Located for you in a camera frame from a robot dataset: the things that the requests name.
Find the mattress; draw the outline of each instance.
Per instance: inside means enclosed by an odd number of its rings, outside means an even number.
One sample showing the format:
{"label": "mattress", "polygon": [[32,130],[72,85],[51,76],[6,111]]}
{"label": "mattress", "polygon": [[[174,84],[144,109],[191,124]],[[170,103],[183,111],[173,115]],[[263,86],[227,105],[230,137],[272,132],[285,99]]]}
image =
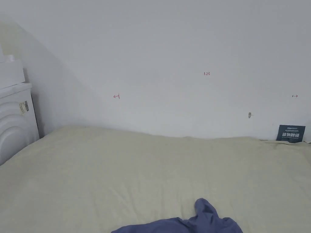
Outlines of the mattress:
{"label": "mattress", "polygon": [[111,232],[194,216],[207,199],[243,232],[310,232],[311,146],[65,127],[0,166],[0,229]]}

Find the blue cloth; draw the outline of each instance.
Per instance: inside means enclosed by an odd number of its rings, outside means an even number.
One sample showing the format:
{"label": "blue cloth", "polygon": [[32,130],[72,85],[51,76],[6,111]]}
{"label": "blue cloth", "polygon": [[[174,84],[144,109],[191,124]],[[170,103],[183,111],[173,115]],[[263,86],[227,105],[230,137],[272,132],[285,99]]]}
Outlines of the blue cloth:
{"label": "blue cloth", "polygon": [[231,218],[219,218],[215,208],[200,198],[194,204],[197,215],[189,220],[162,219],[155,222],[124,226],[112,233],[243,233]]}

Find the sign with chinese text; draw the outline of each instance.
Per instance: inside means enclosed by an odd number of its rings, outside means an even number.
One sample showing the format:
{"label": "sign with chinese text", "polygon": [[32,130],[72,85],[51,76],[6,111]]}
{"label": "sign with chinese text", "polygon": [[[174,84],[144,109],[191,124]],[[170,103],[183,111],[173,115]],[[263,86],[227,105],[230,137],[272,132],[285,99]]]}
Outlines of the sign with chinese text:
{"label": "sign with chinese text", "polygon": [[302,142],[305,126],[280,125],[277,141],[288,141],[290,143]]}

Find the white wall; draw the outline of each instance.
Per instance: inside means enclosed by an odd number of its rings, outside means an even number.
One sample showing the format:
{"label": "white wall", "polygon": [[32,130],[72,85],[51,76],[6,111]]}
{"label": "white wall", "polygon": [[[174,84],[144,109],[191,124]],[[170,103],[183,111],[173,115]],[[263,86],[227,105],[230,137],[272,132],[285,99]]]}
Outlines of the white wall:
{"label": "white wall", "polygon": [[280,124],[295,124],[311,140],[310,9],[310,0],[10,0],[0,43],[24,61],[41,135],[77,123],[275,139]]}

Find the sticker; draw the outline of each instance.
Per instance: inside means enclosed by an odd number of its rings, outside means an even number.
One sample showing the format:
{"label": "sticker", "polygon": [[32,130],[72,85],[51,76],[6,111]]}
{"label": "sticker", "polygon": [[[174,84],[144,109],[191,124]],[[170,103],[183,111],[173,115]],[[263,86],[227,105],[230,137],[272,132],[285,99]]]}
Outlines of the sticker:
{"label": "sticker", "polygon": [[29,111],[29,107],[28,107],[27,101],[20,103],[20,110],[21,110],[22,115],[24,115],[26,112]]}
{"label": "sticker", "polygon": [[288,141],[291,143],[302,142],[305,126],[280,125],[277,141]]}

